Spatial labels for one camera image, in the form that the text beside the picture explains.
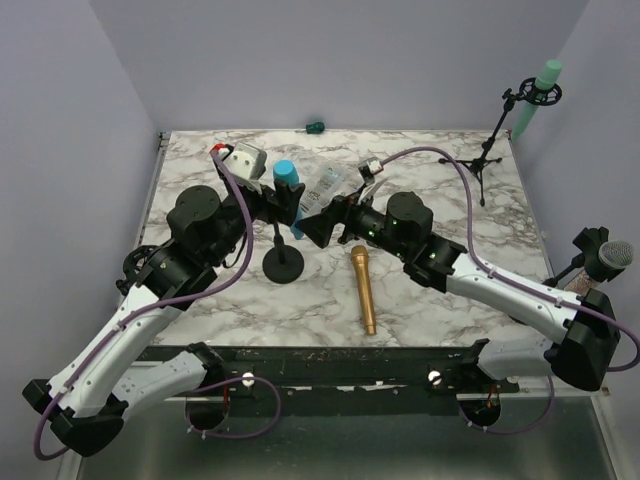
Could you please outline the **black blue-microphone desk stand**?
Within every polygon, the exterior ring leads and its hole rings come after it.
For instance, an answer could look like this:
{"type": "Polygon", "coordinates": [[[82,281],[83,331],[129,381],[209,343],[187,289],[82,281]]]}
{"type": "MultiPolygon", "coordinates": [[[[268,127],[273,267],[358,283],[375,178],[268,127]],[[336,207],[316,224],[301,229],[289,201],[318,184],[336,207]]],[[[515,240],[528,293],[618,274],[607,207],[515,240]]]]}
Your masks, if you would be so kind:
{"type": "Polygon", "coordinates": [[[262,261],[264,275],[273,283],[284,285],[297,280],[304,270],[304,258],[300,251],[286,245],[280,232],[280,223],[271,224],[274,228],[274,246],[267,251],[262,261]]]}

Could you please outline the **black shock mount desk stand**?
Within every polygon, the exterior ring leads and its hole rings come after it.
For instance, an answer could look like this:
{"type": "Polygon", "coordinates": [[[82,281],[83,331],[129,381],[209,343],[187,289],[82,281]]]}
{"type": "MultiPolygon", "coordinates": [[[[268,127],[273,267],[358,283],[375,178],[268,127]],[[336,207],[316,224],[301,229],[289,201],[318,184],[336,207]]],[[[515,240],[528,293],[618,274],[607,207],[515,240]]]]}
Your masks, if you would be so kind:
{"type": "Polygon", "coordinates": [[[116,288],[123,296],[126,296],[135,284],[142,265],[155,250],[155,245],[140,245],[125,257],[122,266],[124,278],[115,282],[116,288]]]}

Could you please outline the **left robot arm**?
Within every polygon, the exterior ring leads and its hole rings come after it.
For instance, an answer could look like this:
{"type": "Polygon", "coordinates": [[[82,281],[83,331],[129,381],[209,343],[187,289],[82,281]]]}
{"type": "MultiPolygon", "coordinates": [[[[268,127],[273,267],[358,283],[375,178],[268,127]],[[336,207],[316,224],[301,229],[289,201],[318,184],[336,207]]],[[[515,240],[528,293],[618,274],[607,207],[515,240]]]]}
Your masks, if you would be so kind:
{"type": "Polygon", "coordinates": [[[218,283],[216,270],[238,242],[252,255],[254,221],[292,224],[305,186],[277,180],[227,189],[225,198],[206,185],[184,190],[167,215],[169,239],[125,259],[117,283],[123,302],[99,334],[61,372],[24,387],[23,397],[41,416],[37,429],[50,429],[64,450],[93,456],[139,411],[178,393],[212,394],[224,382],[220,357],[204,343],[140,376],[130,367],[195,301],[239,280],[236,272],[218,283]]]}

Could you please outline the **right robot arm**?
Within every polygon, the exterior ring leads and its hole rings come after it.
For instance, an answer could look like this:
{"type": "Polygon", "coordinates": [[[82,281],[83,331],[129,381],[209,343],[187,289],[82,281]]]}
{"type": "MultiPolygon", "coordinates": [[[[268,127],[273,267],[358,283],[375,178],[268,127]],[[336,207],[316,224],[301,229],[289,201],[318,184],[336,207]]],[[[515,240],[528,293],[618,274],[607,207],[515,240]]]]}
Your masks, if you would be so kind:
{"type": "Polygon", "coordinates": [[[540,334],[538,340],[483,343],[478,356],[460,367],[467,389],[480,392],[513,376],[550,375],[583,391],[600,389],[620,341],[614,324],[604,319],[612,311],[604,293],[559,290],[475,257],[434,233],[432,210],[410,192],[392,195],[385,212],[337,196],[298,227],[324,248],[338,224],[344,227],[341,242],[359,238],[398,257],[415,283],[485,304],[540,334]]]}

